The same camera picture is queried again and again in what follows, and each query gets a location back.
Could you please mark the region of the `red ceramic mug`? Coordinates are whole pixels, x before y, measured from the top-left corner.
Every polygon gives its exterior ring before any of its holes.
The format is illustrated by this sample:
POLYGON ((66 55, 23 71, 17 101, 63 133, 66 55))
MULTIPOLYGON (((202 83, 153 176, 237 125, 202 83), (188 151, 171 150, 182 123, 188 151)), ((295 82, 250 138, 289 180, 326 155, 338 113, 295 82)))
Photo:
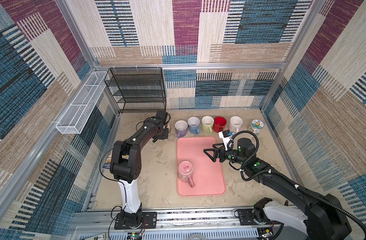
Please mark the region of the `red ceramic mug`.
POLYGON ((218 116, 214 118, 213 130, 216 133, 226 130, 227 120, 224 117, 218 116))

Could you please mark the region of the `pink ghost pattern mug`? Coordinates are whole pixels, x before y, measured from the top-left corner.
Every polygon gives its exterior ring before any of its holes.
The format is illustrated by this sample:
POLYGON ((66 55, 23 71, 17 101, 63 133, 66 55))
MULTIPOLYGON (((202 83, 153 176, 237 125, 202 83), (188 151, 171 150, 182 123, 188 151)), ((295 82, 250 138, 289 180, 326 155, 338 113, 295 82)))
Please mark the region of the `pink ghost pattern mug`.
POLYGON ((182 161, 177 168, 178 178, 183 183, 188 183, 191 188, 195 187, 194 176, 194 166, 189 161, 182 161))

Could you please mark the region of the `blue dotted ceramic mug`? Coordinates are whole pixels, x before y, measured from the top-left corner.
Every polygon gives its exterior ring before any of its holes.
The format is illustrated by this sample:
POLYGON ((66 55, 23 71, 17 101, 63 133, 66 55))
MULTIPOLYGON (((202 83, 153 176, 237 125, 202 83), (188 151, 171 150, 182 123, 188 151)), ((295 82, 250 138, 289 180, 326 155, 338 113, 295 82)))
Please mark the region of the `blue dotted ceramic mug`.
POLYGON ((200 124, 201 124, 201 121, 200 121, 199 118, 197 118, 197 117, 190 117, 188 119, 188 125, 189 125, 189 131, 190 131, 190 133, 192 133, 194 135, 200 134, 200 124))

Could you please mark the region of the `white ceramic mug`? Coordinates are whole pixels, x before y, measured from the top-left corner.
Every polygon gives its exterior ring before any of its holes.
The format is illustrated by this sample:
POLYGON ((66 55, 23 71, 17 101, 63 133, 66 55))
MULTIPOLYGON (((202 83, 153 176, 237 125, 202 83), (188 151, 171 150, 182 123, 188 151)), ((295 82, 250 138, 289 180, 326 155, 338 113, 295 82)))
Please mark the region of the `white ceramic mug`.
POLYGON ((237 134, 241 130, 242 125, 243 125, 242 118, 240 118, 238 116, 233 116, 230 118, 229 129, 230 129, 230 132, 232 132, 234 135, 237 134))

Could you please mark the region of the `purple ceramic mug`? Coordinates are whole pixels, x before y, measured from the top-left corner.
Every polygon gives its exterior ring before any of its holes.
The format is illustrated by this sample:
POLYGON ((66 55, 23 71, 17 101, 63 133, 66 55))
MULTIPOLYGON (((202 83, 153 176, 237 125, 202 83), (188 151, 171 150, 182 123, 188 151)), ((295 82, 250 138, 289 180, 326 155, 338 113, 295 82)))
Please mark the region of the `purple ceramic mug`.
POLYGON ((175 131, 177 134, 177 138, 183 138, 187 135, 188 132, 188 123, 184 120, 179 120, 174 125, 175 131))

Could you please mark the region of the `light green ceramic mug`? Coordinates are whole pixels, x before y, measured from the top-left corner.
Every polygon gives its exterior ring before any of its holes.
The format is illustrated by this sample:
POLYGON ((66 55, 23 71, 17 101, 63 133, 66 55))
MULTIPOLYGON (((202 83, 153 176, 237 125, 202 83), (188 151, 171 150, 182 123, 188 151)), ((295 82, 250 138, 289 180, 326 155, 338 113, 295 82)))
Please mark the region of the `light green ceramic mug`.
POLYGON ((202 118, 202 130, 204 133, 212 133, 214 126, 214 118, 211 116, 204 116, 202 118))

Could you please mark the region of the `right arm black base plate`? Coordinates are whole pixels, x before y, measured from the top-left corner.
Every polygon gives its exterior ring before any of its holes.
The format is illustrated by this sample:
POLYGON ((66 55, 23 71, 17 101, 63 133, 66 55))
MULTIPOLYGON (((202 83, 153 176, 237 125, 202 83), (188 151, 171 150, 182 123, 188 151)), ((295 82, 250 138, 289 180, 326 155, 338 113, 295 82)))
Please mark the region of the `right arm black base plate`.
POLYGON ((271 220, 256 220, 253 214, 254 209, 236 209, 234 210, 234 217, 237 218, 241 226, 280 226, 282 223, 273 222, 271 220))

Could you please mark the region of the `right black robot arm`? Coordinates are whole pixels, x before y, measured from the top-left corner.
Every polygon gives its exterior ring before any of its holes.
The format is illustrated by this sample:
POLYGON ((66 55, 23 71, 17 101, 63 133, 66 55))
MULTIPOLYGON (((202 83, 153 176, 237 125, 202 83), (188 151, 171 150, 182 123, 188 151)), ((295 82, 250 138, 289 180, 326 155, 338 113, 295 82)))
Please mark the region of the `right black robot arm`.
POLYGON ((311 240, 343 240, 352 232, 349 220, 353 216, 342 209, 339 200, 322 195, 299 185, 257 157, 259 143, 241 138, 234 147, 234 138, 222 144, 214 144, 204 153, 213 161, 229 161, 245 182, 256 181, 271 188, 296 207, 281 205, 271 198, 263 198, 254 204, 251 217, 256 224, 279 222, 306 234, 311 240))

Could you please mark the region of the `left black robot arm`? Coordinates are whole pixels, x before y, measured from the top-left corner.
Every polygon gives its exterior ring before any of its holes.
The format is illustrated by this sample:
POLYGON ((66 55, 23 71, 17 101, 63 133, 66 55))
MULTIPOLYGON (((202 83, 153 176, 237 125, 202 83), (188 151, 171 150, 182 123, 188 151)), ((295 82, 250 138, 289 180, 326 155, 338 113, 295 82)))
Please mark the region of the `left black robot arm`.
POLYGON ((115 142, 109 170, 121 191, 122 210, 118 222, 131 227, 142 223, 142 203, 137 186, 142 169, 141 151, 150 140, 155 143, 168 138, 169 120, 170 115, 165 110, 158 110, 156 116, 147 118, 131 137, 115 142))

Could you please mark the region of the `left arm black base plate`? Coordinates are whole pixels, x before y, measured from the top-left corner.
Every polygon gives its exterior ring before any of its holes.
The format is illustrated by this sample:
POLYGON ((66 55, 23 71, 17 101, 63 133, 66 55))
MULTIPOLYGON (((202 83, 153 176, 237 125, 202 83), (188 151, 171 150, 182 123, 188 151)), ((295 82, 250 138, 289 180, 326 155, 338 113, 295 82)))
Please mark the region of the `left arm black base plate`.
POLYGON ((130 214, 121 211, 115 216, 114 229, 115 230, 129 230, 129 229, 155 229, 157 220, 157 212, 145 212, 130 214))

